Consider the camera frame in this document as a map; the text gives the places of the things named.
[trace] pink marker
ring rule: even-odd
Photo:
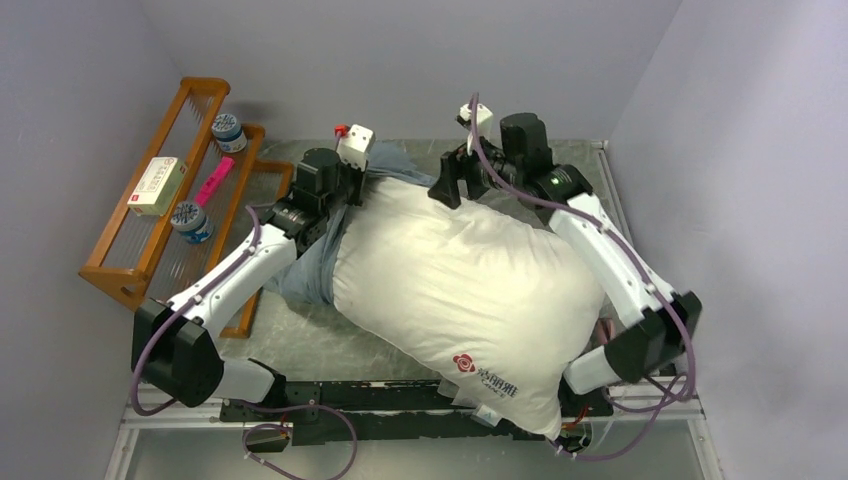
[[[200,191],[197,192],[197,195],[194,196],[194,201],[197,202],[201,207],[206,206],[206,202],[212,197],[212,194],[215,193],[215,190],[218,190],[218,187],[224,182],[224,178],[227,177],[227,174],[230,173],[230,170],[236,165],[236,161],[230,157],[221,157],[221,163],[215,168],[215,171],[209,175],[209,178],[203,182],[203,186],[200,187]]]

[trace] white pillow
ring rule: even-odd
[[[563,370],[604,292],[574,250],[485,205],[456,210],[381,179],[349,212],[335,307],[498,415],[556,438]]]

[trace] wooden rack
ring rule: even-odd
[[[207,172],[214,170],[223,156],[212,137],[211,127],[229,92],[230,85],[218,78],[186,77],[180,82],[165,118],[127,183],[91,256],[79,271],[82,278],[132,311],[147,296],[167,299],[183,290],[229,253],[225,252],[227,237],[233,219],[240,213],[242,197],[251,175],[280,177],[277,197],[266,201],[273,201],[288,190],[292,165],[257,159],[265,129],[245,124],[248,146],[237,154],[227,154],[236,161],[236,166],[205,208],[216,229],[213,239],[190,246],[178,238],[179,234],[172,233],[169,219],[174,207],[191,198],[190,195],[206,180]],[[127,201],[133,189],[150,160],[160,152],[163,156],[182,158],[187,166],[185,179],[168,213],[162,217],[127,215]],[[245,304],[238,325],[224,329],[222,337],[250,336],[257,297],[258,294],[254,295]]]

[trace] box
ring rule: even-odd
[[[153,157],[135,186],[127,206],[136,215],[165,215],[185,178],[186,166],[176,157]]]

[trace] red logo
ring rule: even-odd
[[[456,364],[456,368],[458,368],[460,372],[473,373],[477,370],[477,368],[474,367],[474,360],[472,360],[471,355],[467,353],[453,357],[453,363]]]

